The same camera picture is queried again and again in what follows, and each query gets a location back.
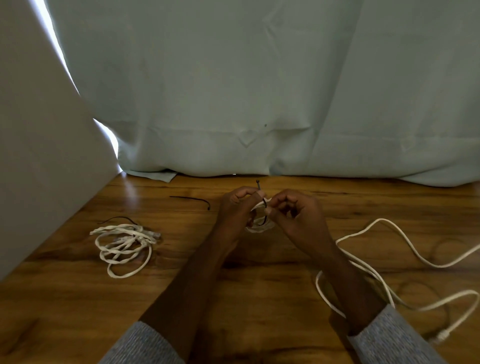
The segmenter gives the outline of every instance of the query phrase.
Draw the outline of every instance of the hand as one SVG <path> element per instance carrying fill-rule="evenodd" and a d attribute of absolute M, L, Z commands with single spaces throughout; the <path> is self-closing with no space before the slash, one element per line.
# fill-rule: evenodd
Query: hand
<path fill-rule="evenodd" d="M 255 205 L 262 201 L 265 192 L 256 187 L 243 186 L 225 194 L 220 204 L 215 226 L 211 236 L 235 247 L 243 228 L 251 224 Z"/>
<path fill-rule="evenodd" d="M 330 236 L 322 205 L 313 196 L 283 190 L 272 197 L 265 214 L 304 253 L 314 256 L 330 252 L 335 242 Z"/>

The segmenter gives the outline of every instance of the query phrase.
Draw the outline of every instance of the wood grain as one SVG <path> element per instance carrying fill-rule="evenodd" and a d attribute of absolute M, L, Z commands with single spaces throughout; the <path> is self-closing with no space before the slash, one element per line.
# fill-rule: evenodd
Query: wood grain
<path fill-rule="evenodd" d="M 2 363 L 95 363 L 171 282 L 207 235 L 223 193 L 255 185 L 255 176 L 193 178 L 171 183 L 124 174 L 116 177 L 0 283 Z M 480 185 L 432 188 L 395 180 L 261 177 L 269 195 L 294 188 L 321 199 L 332 235 L 362 229 L 375 218 L 397 223 L 420 254 L 452 260 L 480 242 Z M 192 196 L 210 201 L 170 198 Z M 163 241 L 139 274 L 112 279 L 89 232 L 112 216 L 129 216 Z M 480 254 L 434 270 L 414 257 L 390 227 L 341 243 L 377 268 L 412 304 L 427 304 L 462 289 L 480 290 Z M 141 264 L 140 256 L 125 273 Z M 245 233 L 221 270 L 199 328 L 193 363 L 351 363 L 337 318 L 312 281 L 317 272 L 278 228 Z M 412 313 L 422 334 L 439 330 L 470 304 Z M 480 355 L 480 311 L 438 348 L 450 363 Z"/>

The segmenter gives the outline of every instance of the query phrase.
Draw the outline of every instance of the light blue curtain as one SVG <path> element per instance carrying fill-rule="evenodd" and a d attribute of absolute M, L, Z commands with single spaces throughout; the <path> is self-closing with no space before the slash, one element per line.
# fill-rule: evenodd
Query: light blue curtain
<path fill-rule="evenodd" d="M 47 2 L 130 173 L 480 179 L 478 0 Z"/>

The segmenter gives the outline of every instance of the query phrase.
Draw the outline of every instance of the black wire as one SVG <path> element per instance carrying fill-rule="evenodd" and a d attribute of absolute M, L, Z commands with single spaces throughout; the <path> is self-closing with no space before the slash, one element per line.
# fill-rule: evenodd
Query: black wire
<path fill-rule="evenodd" d="M 207 208 L 207 210 L 210 210 L 210 202 L 208 202 L 207 200 L 204 200 L 204 199 L 202 199 L 202 198 L 186 197 L 186 196 L 170 196 L 170 197 L 175 197 L 175 198 L 188 198 L 188 199 L 190 199 L 190 200 L 197 200 L 197 201 L 207 202 L 207 203 L 208 203 L 208 208 Z"/>
<path fill-rule="evenodd" d="M 261 190 L 261 188 L 260 188 L 260 180 L 257 180 L 257 186 L 258 186 L 258 189 Z M 267 207 L 267 202 L 265 201 L 264 198 L 262 198 L 262 200 L 264 201 L 264 205 L 265 205 L 265 208 L 266 208 L 266 207 Z M 267 215 L 265 215 L 264 221 L 263 221 L 259 226 L 264 225 L 266 222 L 267 222 Z"/>
<path fill-rule="evenodd" d="M 135 221 L 133 221 L 131 218 L 128 218 L 126 216 L 115 216 L 113 218 L 126 218 L 128 221 L 130 221 L 133 225 L 138 225 Z M 105 224 L 107 221 L 110 221 L 112 220 L 113 218 L 109 218 L 108 220 L 105 220 L 103 222 L 99 222 L 98 224 L 101 225 L 101 224 Z"/>

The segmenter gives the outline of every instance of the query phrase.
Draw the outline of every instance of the right hand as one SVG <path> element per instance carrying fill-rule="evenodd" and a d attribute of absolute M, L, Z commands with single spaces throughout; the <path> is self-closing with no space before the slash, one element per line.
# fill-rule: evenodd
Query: right hand
<path fill-rule="evenodd" d="M 297 248 L 310 256 L 329 252 L 335 246 L 322 205 L 313 196 L 283 190 L 272 197 L 265 213 Z"/>

